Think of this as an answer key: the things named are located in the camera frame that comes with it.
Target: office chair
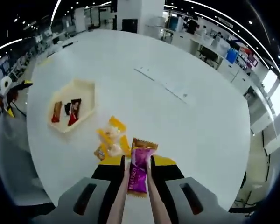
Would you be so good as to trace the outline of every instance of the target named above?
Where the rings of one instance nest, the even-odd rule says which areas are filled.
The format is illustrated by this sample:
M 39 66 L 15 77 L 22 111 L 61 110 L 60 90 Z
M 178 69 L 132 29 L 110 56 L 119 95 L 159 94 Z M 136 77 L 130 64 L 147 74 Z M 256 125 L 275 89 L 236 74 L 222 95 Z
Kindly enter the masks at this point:
M 204 56 L 203 61 L 205 63 L 207 63 L 209 66 L 214 67 L 211 63 L 207 62 L 208 60 L 218 64 L 218 62 L 217 62 L 218 55 L 215 52 L 211 51 L 210 49 L 208 49 L 204 46 L 201 46 L 201 48 L 199 50 L 199 56 L 201 56 L 201 55 Z

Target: candy bar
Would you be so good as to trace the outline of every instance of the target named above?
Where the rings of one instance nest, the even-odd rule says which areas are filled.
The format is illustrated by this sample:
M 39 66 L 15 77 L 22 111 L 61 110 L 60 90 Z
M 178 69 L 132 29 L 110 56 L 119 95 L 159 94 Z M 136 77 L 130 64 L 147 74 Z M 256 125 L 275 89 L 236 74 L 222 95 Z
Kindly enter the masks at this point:
M 70 109 L 70 120 L 67 124 L 68 126 L 73 125 L 77 120 L 79 120 L 79 109 L 81 105 L 81 99 L 73 99 L 71 101 L 71 109 Z
M 146 162 L 157 147 L 155 143 L 133 139 L 128 194 L 146 197 Z
M 59 122 L 61 107 L 62 107 L 62 102 L 61 101 L 55 103 L 53 117 L 51 119 L 52 123 Z
M 65 113 L 66 113 L 66 115 L 68 115 L 68 116 L 69 116 L 69 114 L 70 114 L 70 106 L 71 106 L 71 103 L 67 103 L 67 104 L 64 105 Z

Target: ceiling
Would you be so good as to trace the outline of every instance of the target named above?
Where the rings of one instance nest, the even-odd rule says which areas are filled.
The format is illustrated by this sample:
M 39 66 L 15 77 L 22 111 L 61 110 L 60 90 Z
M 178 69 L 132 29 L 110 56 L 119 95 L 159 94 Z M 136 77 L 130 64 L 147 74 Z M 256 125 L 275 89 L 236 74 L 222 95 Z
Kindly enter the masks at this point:
M 257 0 L 239 0 L 236 2 L 230 0 L 196 1 L 215 8 L 241 23 L 260 40 L 271 53 L 277 64 L 280 65 L 280 59 L 278 58 L 278 55 L 280 55 L 280 0 L 275 0 L 274 4 L 268 2 L 263 4 L 262 1 Z M 108 0 L 62 0 L 55 18 L 62 17 L 67 11 L 74 10 L 76 7 L 100 5 L 105 2 L 108 2 Z M 23 28 L 34 21 L 36 21 L 36 26 L 41 26 L 43 21 L 49 23 L 56 3 L 57 0 L 1 0 L 0 46 L 23 37 L 33 36 L 35 30 L 31 28 L 23 30 Z M 219 15 L 210 9 L 183 0 L 165 0 L 165 4 L 173 4 L 177 6 L 175 10 L 181 12 L 199 12 L 211 18 Z M 239 34 L 255 49 L 258 47 L 259 49 L 257 51 L 262 57 L 269 58 L 267 53 L 247 32 L 234 24 L 234 22 L 224 18 L 224 16 L 220 15 L 220 17 L 232 23 L 234 30 L 239 30 Z

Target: black cable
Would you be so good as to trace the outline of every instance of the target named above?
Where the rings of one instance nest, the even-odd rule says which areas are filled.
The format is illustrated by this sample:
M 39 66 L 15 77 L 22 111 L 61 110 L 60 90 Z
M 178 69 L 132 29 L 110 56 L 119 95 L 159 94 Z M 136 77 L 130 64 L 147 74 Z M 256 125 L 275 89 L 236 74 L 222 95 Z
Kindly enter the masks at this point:
M 13 103 L 13 105 L 15 106 L 15 108 L 26 118 L 27 116 L 26 116 L 26 114 L 23 112 L 23 111 L 21 111 L 17 106 L 16 106 L 16 104 L 14 103 L 14 102 L 12 102 Z
M 259 201 L 259 202 L 255 202 L 253 204 L 249 204 L 249 203 L 246 203 L 246 202 L 243 202 L 243 201 L 238 201 L 238 200 L 234 200 L 234 201 L 235 202 L 241 202 L 241 203 L 244 203 L 244 204 L 247 204 L 247 205 L 250 205 L 250 206 L 253 206 L 253 205 L 258 204 L 259 202 L 261 202 L 261 201 Z

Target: white table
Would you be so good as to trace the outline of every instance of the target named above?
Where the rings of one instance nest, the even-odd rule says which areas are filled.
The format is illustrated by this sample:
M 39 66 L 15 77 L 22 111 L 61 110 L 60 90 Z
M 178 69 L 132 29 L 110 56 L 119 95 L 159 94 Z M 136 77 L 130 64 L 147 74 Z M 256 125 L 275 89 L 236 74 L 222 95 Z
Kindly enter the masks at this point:
M 218 197 L 228 210 L 242 183 L 249 155 L 247 102 L 217 71 L 175 46 L 138 34 L 95 30 L 36 66 L 28 93 L 28 140 L 36 171 L 52 202 L 98 164 L 96 129 L 111 115 L 133 137 L 159 144 L 157 154 L 177 162 Z M 146 66 L 159 79 L 185 86 L 185 104 L 134 68 Z M 73 78 L 95 81 L 97 109 L 65 136 L 46 123 L 53 92 Z M 153 223 L 149 199 L 128 196 L 124 222 Z

